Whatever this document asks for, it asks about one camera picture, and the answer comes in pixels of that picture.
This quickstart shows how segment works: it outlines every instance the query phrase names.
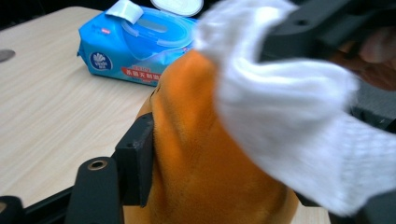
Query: orange cloth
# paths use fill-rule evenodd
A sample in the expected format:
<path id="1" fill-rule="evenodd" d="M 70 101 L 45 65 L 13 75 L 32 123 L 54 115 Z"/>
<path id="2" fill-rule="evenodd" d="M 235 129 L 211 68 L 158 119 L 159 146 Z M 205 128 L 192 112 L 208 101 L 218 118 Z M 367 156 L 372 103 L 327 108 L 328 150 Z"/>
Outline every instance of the orange cloth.
<path id="1" fill-rule="evenodd" d="M 260 170 L 224 131 L 213 105 L 216 66 L 191 50 L 171 64 L 139 115 L 154 117 L 153 183 L 126 223 L 290 223 L 294 193 Z"/>

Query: blue plastic package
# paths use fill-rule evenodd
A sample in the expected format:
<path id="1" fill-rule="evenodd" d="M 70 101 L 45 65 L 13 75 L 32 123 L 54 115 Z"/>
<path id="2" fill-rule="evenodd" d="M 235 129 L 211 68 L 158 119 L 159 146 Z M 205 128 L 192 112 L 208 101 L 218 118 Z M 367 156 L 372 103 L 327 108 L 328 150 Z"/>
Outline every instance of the blue plastic package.
<path id="1" fill-rule="evenodd" d="M 191 49 L 196 20 L 141 8 L 135 24 L 103 12 L 79 29 L 78 55 L 92 74 L 156 86 L 163 70 Z"/>

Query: table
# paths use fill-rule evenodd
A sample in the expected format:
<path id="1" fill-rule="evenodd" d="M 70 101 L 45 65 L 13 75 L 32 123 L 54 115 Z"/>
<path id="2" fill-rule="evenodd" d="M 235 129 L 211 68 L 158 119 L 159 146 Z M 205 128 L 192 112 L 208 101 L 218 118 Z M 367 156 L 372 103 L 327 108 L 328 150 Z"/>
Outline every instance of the table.
<path id="1" fill-rule="evenodd" d="M 78 28 L 100 13 L 68 7 L 0 32 L 0 195 L 24 206 L 74 184 L 86 160 L 110 156 L 152 92 L 91 75 L 77 57 Z M 329 223 L 325 210 L 299 207 L 294 224 Z"/>

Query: white towel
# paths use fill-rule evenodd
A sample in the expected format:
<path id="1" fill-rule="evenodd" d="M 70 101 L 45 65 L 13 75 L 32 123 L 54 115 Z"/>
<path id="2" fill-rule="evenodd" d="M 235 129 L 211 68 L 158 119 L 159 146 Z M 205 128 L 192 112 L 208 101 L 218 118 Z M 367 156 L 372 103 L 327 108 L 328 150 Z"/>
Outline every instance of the white towel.
<path id="1" fill-rule="evenodd" d="M 296 8 L 221 1 L 201 18 L 195 48 L 219 66 L 216 107 L 249 157 L 331 212 L 352 215 L 396 188 L 396 135 L 348 115 L 358 83 L 346 69 L 307 59 L 257 63 L 269 29 Z"/>

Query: hand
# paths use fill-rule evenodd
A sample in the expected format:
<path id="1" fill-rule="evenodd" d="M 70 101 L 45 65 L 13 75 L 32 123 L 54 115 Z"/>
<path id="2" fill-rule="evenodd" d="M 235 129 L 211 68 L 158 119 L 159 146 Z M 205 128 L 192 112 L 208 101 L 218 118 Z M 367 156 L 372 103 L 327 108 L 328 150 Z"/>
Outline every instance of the hand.
<path id="1" fill-rule="evenodd" d="M 342 48 L 331 58 L 361 79 L 387 91 L 396 91 L 396 27 L 377 30 L 363 44 L 359 57 L 345 58 Z"/>

